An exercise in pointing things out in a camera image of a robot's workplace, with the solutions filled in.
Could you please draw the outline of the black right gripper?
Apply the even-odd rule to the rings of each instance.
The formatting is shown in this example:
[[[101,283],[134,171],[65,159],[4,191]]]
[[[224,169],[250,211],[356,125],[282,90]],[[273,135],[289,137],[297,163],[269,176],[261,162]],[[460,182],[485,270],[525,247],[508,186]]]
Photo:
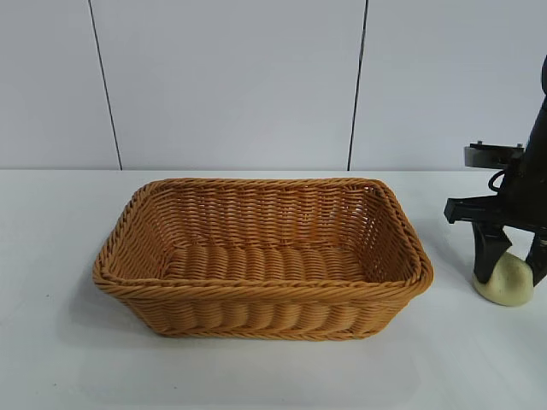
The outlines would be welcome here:
[[[526,146],[480,141],[464,148],[467,167],[495,169],[490,196],[450,198],[444,208],[449,223],[470,222],[474,238],[473,274],[486,284],[499,259],[512,246],[505,226],[546,232],[546,103],[543,102]],[[532,285],[546,276],[546,236],[536,233],[526,257]]]

